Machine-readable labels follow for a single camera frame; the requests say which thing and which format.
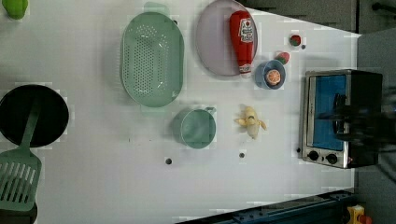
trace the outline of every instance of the blue bowl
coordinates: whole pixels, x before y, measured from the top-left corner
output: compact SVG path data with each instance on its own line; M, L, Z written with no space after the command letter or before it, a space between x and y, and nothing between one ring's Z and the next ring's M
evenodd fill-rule
M274 70L274 69L280 73L280 82L277 83L275 86L270 85L267 82L267 80L265 79L265 75L269 71ZM255 79L256 79L256 84L259 87L265 88L265 89L270 89L270 90L277 90L283 86L283 83L285 83L285 79L286 79L285 67L278 60L272 60L272 61L269 61L268 63L262 63L256 69Z

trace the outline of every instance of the orange object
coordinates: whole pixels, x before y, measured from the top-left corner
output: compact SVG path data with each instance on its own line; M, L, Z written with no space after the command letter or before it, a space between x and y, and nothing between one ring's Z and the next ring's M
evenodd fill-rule
M270 85L275 86L277 83L280 82L280 73L274 69L269 71L265 78Z

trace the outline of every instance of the green mug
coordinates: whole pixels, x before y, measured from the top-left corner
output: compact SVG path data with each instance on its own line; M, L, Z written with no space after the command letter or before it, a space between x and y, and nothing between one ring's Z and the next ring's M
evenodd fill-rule
M192 148L209 146L216 134L214 113L215 107L180 112L174 119L176 139Z

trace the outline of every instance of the green colander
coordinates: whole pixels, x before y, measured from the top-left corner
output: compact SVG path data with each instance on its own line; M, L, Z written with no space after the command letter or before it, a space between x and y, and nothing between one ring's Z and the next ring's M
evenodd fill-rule
M122 85L148 107L170 104L183 85L184 39L166 13L163 5L145 4L145 12L129 23L121 43Z

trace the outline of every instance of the spatula handle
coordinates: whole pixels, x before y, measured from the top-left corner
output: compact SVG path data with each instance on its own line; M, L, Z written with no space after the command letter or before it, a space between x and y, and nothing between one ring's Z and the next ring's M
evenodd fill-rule
M27 120L26 127L23 133L21 148L26 148L27 150L30 150L30 142L32 141L33 133L35 132L35 126L37 125L37 120L40 111L41 111L41 104L39 103L39 99L35 98L33 100L29 118Z

